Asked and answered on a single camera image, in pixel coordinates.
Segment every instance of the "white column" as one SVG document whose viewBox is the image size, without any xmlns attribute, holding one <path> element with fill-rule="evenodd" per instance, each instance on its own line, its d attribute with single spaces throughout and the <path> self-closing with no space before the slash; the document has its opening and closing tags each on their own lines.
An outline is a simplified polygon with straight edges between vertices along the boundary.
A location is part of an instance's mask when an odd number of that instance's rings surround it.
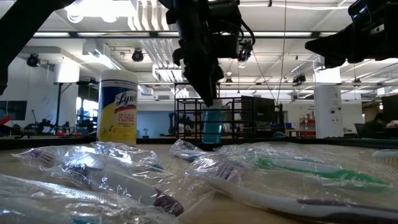
<svg viewBox="0 0 398 224">
<path fill-rule="evenodd" d="M 55 65 L 55 78 L 57 82 L 77 82 L 79 80 L 80 68 L 75 63 L 63 63 Z M 76 121 L 76 98 L 78 96 L 77 85 L 64 84 L 62 89 L 66 89 L 61 94 L 60 118 L 58 125 L 61 126 L 69 121 L 74 125 Z"/>
<path fill-rule="evenodd" d="M 316 83 L 341 83 L 340 68 L 320 70 L 314 66 Z M 315 124 L 317 138 L 343 137 L 343 115 L 341 113 L 340 86 L 317 85 L 315 97 Z"/>
</svg>

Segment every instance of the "clear plastic packaging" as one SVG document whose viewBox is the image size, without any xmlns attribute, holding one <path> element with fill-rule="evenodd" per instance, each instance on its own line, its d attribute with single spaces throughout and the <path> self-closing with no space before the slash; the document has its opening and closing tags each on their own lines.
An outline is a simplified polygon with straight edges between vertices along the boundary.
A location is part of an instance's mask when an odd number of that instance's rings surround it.
<svg viewBox="0 0 398 224">
<path fill-rule="evenodd" d="M 359 153 L 359 158 L 365 161 L 374 162 L 377 164 L 384 164 L 398 169 L 398 150 L 372 150 L 368 149 Z"/>
<path fill-rule="evenodd" d="M 212 153 L 212 152 L 205 152 L 199 149 L 198 147 L 194 146 L 193 144 L 181 139 L 177 140 L 172 145 L 172 147 L 170 148 L 170 152 L 175 156 L 178 156 L 188 161 L 194 161 L 199 156 Z"/>
<path fill-rule="evenodd" d="M 0 175 L 0 223 L 180 223 L 127 197 Z"/>
<path fill-rule="evenodd" d="M 93 142 L 91 143 L 91 146 L 100 154 L 128 159 L 135 163 L 147 164 L 158 169 L 163 169 L 163 167 L 158 163 L 157 156 L 154 151 L 138 149 L 136 147 L 114 142 Z"/>
<path fill-rule="evenodd" d="M 290 142 L 222 146 L 217 152 L 268 170 L 287 170 L 327 179 L 398 185 L 398 170 Z"/>
<path fill-rule="evenodd" d="M 120 150 L 120 146 L 124 145 L 113 146 L 118 146 L 113 149 Z M 147 157 L 136 158 L 136 154 L 130 154 L 129 159 L 124 159 L 93 151 L 98 152 L 98 147 L 51 146 L 13 156 L 25 165 L 38 167 L 52 177 L 67 179 L 84 189 L 128 196 L 144 205 L 161 207 L 175 216 L 192 208 L 212 190 L 203 187 L 205 184 L 202 181 L 188 180 L 183 175 L 149 165 Z"/>
<path fill-rule="evenodd" d="M 205 180 L 236 200 L 277 212 L 329 222 L 398 221 L 398 188 L 389 184 L 258 168 L 242 156 L 225 154 L 200 156 L 185 175 Z"/>
</svg>

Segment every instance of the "desk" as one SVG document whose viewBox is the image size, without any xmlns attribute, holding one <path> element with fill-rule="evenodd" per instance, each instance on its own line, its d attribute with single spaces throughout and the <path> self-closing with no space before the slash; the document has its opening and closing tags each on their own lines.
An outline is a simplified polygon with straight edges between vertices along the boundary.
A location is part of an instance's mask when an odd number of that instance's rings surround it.
<svg viewBox="0 0 398 224">
<path fill-rule="evenodd" d="M 383 130 L 387 138 L 398 138 L 398 127 L 385 127 Z"/>
<path fill-rule="evenodd" d="M 296 133 L 296 138 L 300 138 L 300 135 L 301 135 L 302 131 L 291 129 L 291 130 L 286 130 L 286 132 L 287 132 L 287 134 L 289 135 L 290 138 L 293 137 L 293 133 Z"/>
<path fill-rule="evenodd" d="M 154 152 L 156 152 L 159 163 L 164 167 L 165 170 L 173 172 L 174 174 L 181 172 L 187 165 L 189 165 L 188 161 L 175 157 L 170 153 L 171 145 L 145 144 L 137 145 L 136 147 L 141 149 L 153 150 Z M 332 145 L 310 145 L 310 147 L 322 148 L 335 154 L 341 154 L 342 156 L 353 158 L 358 158 L 359 152 L 366 150 L 366 148 L 360 147 Z M 19 162 L 18 159 L 10 156 L 10 153 L 18 152 L 22 152 L 22 150 L 0 151 L 0 174 L 73 187 L 72 184 L 67 181 L 48 177 L 46 174 L 39 170 L 31 169 L 30 167 L 24 166 L 21 162 Z M 268 212 L 267 210 L 261 210 L 259 208 L 251 207 L 249 205 L 234 201 L 233 199 L 230 199 L 229 197 L 219 193 L 217 193 L 215 197 L 211 200 L 210 209 L 206 212 L 205 215 L 202 214 L 198 217 L 191 217 L 188 221 L 184 221 L 188 224 L 308 223 L 308 221 L 298 220 L 297 218 L 288 218 L 282 215 Z"/>
</svg>

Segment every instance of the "yellow label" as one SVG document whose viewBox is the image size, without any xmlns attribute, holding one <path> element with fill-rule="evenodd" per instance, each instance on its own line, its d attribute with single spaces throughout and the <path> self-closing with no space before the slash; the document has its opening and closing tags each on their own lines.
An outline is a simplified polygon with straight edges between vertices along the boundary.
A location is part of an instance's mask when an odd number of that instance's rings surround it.
<svg viewBox="0 0 398 224">
<path fill-rule="evenodd" d="M 132 82 L 101 82 L 99 141 L 131 142 L 137 136 L 137 88 Z"/>
</svg>

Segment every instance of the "red object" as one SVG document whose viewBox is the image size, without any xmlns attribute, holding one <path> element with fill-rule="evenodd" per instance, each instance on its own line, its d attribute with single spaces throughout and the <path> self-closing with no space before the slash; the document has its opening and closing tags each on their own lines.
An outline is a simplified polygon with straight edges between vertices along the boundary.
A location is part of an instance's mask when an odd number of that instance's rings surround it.
<svg viewBox="0 0 398 224">
<path fill-rule="evenodd" d="M 301 131 L 300 132 L 301 137 L 316 137 L 317 132 L 316 131 Z"/>
<path fill-rule="evenodd" d="M 7 115 L 5 118 L 0 120 L 0 124 L 6 124 L 8 121 L 11 120 L 11 116 Z"/>
</svg>

